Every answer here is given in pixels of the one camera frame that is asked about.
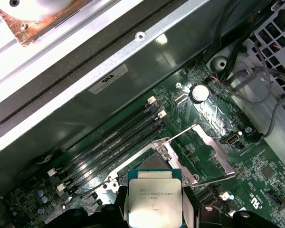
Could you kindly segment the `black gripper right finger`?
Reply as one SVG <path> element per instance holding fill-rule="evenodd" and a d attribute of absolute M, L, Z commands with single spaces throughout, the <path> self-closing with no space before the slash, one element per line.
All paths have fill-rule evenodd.
<path fill-rule="evenodd" d="M 202 205 L 190 187 L 182 189 L 183 219 L 188 228 L 273 228 L 275 225 L 254 212 L 237 211 L 232 217 L 217 207 Z"/>

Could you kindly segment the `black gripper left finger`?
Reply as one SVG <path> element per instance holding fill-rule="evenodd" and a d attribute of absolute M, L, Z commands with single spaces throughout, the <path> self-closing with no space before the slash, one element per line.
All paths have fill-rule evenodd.
<path fill-rule="evenodd" d="M 127 186 L 121 186 L 115 202 L 100 207 L 92 215 L 83 209 L 70 209 L 46 224 L 46 228 L 128 228 L 124 218 L 124 205 L 128 193 Z"/>

